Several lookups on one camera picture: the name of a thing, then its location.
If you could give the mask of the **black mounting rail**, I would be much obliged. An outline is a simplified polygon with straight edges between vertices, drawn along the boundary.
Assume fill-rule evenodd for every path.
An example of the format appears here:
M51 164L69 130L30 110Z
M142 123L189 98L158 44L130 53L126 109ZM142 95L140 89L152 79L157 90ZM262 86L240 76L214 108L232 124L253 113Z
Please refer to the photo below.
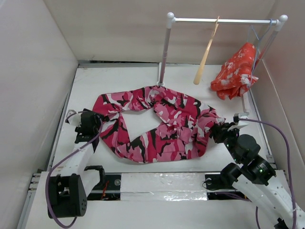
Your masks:
M103 186L96 186L89 194L89 200L121 200L120 188L121 188L121 174L107 174L106 184ZM230 200L230 199L246 199L246 196L236 190L224 184L220 179L218 172L204 173L205 181L203 187L207 191L207 200Z

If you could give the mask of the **beige wooden hanger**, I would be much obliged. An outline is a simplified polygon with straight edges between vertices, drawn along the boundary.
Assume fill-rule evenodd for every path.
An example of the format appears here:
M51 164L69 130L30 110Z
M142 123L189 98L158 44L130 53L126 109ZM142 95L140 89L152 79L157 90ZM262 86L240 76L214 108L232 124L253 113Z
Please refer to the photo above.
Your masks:
M206 61L207 61L207 57L208 57L208 54L209 54L211 45L212 45L212 43L213 43L213 40L214 40L216 31L217 31L218 26L219 26L219 23L218 23L219 19L220 19L220 16L218 16L217 19L216 19L214 30L213 30L213 32L212 32L212 35L211 35L211 37L210 37L210 40L209 40L209 42L208 42L208 44L207 44L207 47L206 47L206 49L205 49L205 52L204 52L204 55L203 55L203 57L202 57L201 63L200 63L200 65L199 65L199 68L198 68L198 70L197 70L197 72L196 72L196 75L195 75L195 78L194 78L194 81L193 81L193 83L194 83L195 85L198 85L198 84L200 83L201 78L202 78L202 76L203 76L203 71L204 71L204 67L205 67Z

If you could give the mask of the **silver taped white panel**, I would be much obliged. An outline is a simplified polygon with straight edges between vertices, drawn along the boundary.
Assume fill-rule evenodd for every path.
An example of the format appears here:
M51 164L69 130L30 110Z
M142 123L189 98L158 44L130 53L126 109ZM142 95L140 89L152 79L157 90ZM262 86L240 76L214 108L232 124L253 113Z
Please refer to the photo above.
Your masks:
M122 201L205 201L204 173L123 173Z

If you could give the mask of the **orange white patterned garment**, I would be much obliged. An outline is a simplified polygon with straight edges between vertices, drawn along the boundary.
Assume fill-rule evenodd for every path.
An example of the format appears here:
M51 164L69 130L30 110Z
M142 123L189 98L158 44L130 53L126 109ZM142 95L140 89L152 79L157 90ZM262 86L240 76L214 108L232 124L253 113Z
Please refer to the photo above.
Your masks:
M210 84L220 99L240 97L258 81L258 77L252 75L255 53L255 46L247 42L222 65Z

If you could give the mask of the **pink camouflage trousers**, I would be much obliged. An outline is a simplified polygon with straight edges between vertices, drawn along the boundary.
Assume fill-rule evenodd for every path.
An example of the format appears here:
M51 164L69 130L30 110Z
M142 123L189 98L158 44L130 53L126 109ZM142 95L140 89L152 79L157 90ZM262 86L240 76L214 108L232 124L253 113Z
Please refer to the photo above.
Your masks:
M122 114L146 110L161 122L131 140ZM212 127L225 121L204 102L162 86L101 94L93 111L102 116L100 137L108 148L119 158L143 164L203 156Z

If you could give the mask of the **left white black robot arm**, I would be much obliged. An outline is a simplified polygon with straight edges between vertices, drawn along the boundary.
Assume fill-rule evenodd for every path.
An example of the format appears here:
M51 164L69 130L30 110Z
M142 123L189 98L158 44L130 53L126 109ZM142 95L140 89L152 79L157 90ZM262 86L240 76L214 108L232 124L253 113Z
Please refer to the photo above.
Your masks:
M55 165L46 181L48 215L54 218L82 217L87 210L87 197L106 185L103 166L88 165L99 144L102 116L84 109L70 110L66 123L75 127L74 148L62 162Z

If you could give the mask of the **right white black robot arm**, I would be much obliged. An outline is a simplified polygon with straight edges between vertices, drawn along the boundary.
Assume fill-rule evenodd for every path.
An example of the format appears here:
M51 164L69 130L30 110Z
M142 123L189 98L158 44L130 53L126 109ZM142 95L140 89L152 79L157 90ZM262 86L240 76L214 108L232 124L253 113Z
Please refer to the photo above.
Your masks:
M250 135L240 135L239 123L215 124L210 137L223 143L233 162L223 168L216 181L222 188L235 188L261 210L276 229L303 229L305 212L287 191L275 169L259 155L260 146Z

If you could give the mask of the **white clothes rack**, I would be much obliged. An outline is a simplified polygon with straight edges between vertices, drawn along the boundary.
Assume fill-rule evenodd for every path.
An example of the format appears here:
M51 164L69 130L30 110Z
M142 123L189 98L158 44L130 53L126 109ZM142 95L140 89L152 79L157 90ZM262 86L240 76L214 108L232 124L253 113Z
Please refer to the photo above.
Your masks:
M272 20L272 26L275 26L274 31L268 38L267 43L263 47L260 55L258 56L258 60L255 63L254 68L257 64L264 58L265 53L270 48L272 42L274 41L277 34L280 32L284 24L288 21L287 15L281 15L277 20ZM166 68L166 60L168 55L168 48L169 48L169 41L171 35L171 28L174 23L214 23L216 19L199 19L199 18L177 18L175 17L174 13L169 12L167 13L166 19L166 32L165 32L165 39L164 39L164 46L163 46L163 54L162 54L162 61L159 63L159 77L157 85L164 86L164 75L165 75L165 68ZM269 20L246 20L246 19L219 19L219 24L237 24L237 25L266 25L269 26ZM248 99L248 94L245 93L242 95L242 105L244 112L250 112L250 103Z

